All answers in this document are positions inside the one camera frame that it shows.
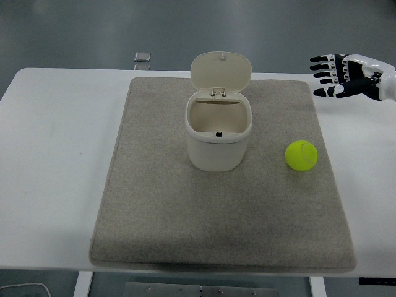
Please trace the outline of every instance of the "metal plate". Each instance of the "metal plate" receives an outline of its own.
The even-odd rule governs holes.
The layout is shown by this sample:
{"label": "metal plate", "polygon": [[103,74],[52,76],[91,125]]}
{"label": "metal plate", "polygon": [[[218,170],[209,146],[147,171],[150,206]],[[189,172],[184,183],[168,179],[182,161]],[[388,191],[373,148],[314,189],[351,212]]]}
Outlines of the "metal plate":
{"label": "metal plate", "polygon": [[135,62],[149,62],[151,53],[137,52],[135,54]]}
{"label": "metal plate", "polygon": [[150,70],[150,64],[136,64],[134,70]]}
{"label": "metal plate", "polygon": [[175,285],[166,283],[125,284],[124,297],[278,297],[277,289],[233,286]]}
{"label": "metal plate", "polygon": [[203,286],[201,297],[278,297],[277,289]]}
{"label": "metal plate", "polygon": [[124,297],[200,297],[199,285],[126,283]]}

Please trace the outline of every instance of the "small metal object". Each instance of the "small metal object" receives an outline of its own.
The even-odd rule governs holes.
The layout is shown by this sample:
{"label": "small metal object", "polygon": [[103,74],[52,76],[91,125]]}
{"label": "small metal object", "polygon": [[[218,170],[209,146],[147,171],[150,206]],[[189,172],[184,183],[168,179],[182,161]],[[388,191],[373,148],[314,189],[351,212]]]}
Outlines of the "small metal object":
{"label": "small metal object", "polygon": [[136,64],[134,70],[150,70],[150,64]]}
{"label": "small metal object", "polygon": [[137,52],[135,54],[135,62],[149,62],[151,53],[141,53]]}

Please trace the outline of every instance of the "black fingertip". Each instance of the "black fingertip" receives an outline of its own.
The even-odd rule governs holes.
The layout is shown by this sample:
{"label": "black fingertip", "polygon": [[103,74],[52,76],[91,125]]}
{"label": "black fingertip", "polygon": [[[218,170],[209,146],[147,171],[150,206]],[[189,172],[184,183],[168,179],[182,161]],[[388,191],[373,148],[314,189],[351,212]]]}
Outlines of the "black fingertip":
{"label": "black fingertip", "polygon": [[321,84],[331,84],[332,82],[332,79],[321,79]]}
{"label": "black fingertip", "polygon": [[326,91],[323,88],[319,88],[314,91],[315,96],[321,96],[321,97],[326,97]]}
{"label": "black fingertip", "polygon": [[331,76],[329,71],[324,71],[324,72],[318,72],[314,74],[314,77],[320,78],[320,77],[325,77],[325,76]]}
{"label": "black fingertip", "polygon": [[316,62],[328,62],[329,59],[327,59],[327,56],[317,56],[317,57],[312,57],[309,59],[311,62],[316,63]]}
{"label": "black fingertip", "polygon": [[330,69],[330,66],[328,64],[318,64],[318,65],[312,65],[310,67],[310,70],[321,70],[321,69]]}

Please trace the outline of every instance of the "table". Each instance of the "table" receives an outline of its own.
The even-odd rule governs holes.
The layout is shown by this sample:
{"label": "table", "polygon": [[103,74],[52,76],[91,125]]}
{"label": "table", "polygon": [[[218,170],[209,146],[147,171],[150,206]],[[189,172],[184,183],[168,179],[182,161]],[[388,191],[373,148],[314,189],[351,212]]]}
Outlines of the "table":
{"label": "table", "polygon": [[[106,270],[88,251],[131,79],[189,72],[22,69],[0,101],[0,268]],[[311,74],[258,74],[303,80]],[[314,98],[358,265],[396,276],[396,102]]]}

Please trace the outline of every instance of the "lid hinge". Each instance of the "lid hinge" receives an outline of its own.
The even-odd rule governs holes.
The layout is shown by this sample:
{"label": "lid hinge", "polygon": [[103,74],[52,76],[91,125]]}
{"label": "lid hinge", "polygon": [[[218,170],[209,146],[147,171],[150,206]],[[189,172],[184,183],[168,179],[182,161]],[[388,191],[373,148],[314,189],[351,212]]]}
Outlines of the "lid hinge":
{"label": "lid hinge", "polygon": [[214,96],[215,99],[221,99],[221,97],[225,97],[225,88],[213,88],[211,96]]}

